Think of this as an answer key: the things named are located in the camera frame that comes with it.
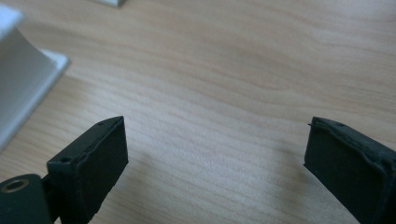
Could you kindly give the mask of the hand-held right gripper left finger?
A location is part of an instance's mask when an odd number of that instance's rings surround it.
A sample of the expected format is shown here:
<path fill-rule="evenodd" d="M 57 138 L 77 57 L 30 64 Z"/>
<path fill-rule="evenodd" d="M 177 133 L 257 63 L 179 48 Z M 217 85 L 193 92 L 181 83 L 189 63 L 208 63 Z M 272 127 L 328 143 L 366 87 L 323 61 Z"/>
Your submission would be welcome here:
<path fill-rule="evenodd" d="M 63 224 L 87 224 L 128 164 L 124 117 L 102 120 L 47 162 L 46 186 Z"/>

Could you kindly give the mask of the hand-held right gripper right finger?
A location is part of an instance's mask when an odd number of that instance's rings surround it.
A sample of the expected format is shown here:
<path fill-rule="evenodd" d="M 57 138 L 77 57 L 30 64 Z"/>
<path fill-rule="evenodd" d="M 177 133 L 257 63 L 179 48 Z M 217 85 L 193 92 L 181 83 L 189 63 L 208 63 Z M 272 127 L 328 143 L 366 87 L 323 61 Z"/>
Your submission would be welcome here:
<path fill-rule="evenodd" d="M 314 117 L 304 166 L 360 224 L 396 224 L 396 151 Z"/>

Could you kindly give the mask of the expandable metal bookend rack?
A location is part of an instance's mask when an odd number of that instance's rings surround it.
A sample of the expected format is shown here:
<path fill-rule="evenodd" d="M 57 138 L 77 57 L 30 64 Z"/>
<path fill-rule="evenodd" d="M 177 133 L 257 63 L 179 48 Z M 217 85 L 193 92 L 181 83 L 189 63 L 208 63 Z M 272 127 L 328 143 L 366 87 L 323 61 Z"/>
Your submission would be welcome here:
<path fill-rule="evenodd" d="M 0 0 L 0 152 L 62 76 L 70 59 L 32 44 L 20 31 L 23 11 Z"/>

